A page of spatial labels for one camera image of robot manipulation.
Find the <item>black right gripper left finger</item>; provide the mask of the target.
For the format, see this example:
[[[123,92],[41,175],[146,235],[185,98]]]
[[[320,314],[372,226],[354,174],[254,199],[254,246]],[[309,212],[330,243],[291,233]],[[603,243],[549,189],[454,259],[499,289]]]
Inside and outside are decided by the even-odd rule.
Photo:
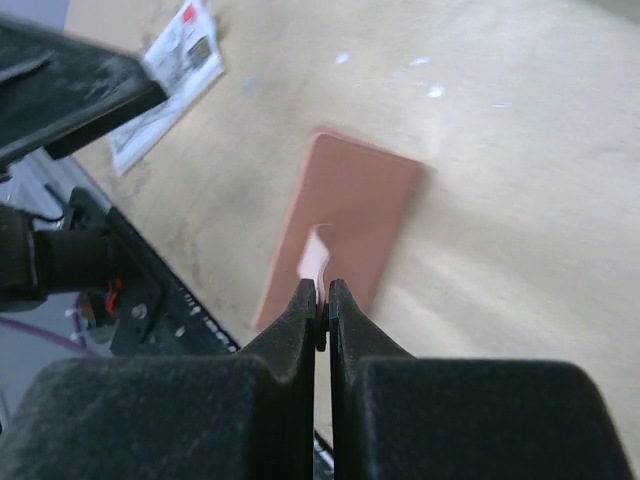
[[[310,479],[316,291],[232,355],[67,359],[1,438],[5,479]]]

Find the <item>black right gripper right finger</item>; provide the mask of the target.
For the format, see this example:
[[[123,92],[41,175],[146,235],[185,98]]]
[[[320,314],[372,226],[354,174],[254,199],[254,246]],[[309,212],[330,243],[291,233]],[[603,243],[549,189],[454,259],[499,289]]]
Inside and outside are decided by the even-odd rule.
[[[591,378],[563,361],[417,358],[331,283],[338,479],[629,479]]]

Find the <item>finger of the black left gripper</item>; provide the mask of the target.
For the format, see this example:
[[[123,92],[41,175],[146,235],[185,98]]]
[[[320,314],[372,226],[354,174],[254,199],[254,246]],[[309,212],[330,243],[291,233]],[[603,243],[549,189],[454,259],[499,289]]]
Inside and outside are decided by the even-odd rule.
[[[1,18],[1,160],[43,148],[64,158],[167,96],[124,52]]]

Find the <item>pink leather card holder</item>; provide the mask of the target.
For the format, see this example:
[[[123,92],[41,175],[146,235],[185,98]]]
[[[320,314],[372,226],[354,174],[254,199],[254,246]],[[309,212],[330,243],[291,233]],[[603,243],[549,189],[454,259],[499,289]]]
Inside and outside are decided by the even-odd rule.
[[[327,127],[317,129],[257,308],[256,329],[265,329],[285,310],[311,236],[328,249],[324,281],[345,280],[359,308],[369,312],[425,171],[419,161]]]

